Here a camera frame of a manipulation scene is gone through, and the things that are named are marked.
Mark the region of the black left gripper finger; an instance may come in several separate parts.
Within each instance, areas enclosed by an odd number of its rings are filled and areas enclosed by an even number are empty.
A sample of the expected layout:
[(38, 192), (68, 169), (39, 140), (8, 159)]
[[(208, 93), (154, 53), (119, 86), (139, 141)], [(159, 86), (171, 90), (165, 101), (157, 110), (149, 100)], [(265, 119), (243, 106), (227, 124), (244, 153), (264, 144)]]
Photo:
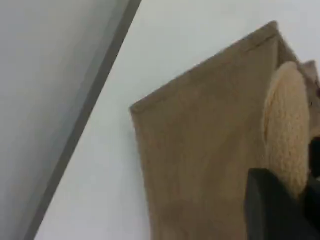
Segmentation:
[(320, 138), (308, 145), (308, 180), (304, 192), (304, 216), (312, 228), (306, 240), (320, 239)]
[(269, 170), (251, 168), (245, 192), (249, 240), (302, 240), (305, 222), (296, 202)]

